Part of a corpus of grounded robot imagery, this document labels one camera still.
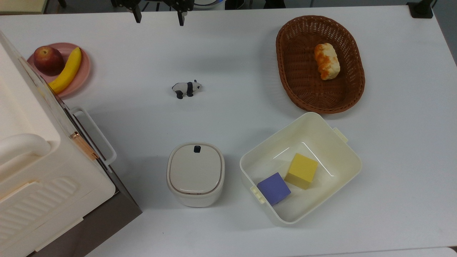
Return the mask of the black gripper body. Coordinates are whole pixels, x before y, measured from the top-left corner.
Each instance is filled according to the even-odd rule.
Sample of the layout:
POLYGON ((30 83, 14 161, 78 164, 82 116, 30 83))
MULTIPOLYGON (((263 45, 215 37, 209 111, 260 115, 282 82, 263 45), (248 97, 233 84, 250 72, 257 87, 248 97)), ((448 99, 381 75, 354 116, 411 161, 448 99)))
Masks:
MULTIPOLYGON (((143 0, 153 2, 163 2, 171 9, 176 11, 191 11, 194 7, 194 0, 143 0)), ((139 5, 141 0, 111 0, 113 6, 131 8, 132 10, 139 5)))

